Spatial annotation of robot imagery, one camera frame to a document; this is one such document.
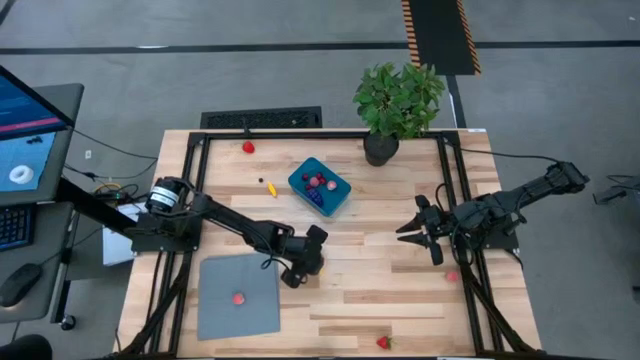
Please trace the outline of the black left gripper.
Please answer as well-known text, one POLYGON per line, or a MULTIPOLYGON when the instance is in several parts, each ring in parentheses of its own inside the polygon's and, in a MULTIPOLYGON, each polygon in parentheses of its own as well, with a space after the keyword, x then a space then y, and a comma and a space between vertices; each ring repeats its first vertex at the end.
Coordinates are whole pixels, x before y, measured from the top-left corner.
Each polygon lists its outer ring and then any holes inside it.
POLYGON ((282 257, 291 262, 291 267, 281 274, 281 280, 290 288, 305 284, 309 276, 319 274, 324 266, 322 248, 328 233, 312 225, 305 237, 289 237, 284 245, 282 257))

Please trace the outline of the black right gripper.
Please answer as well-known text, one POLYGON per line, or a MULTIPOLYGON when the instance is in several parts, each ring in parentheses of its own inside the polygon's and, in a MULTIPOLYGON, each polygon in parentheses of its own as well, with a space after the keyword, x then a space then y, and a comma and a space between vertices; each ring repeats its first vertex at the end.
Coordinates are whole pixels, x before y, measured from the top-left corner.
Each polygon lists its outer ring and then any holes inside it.
POLYGON ((441 265, 444 262, 444 255, 437 240, 450 234, 451 224, 445 213, 437 205, 432 205, 424 195, 418 195, 415 200, 418 206, 418 218, 413 218, 402 225, 396 230, 396 233, 421 231, 422 228, 423 231, 422 233, 400 236, 398 240, 424 245, 430 252, 433 265, 441 265))

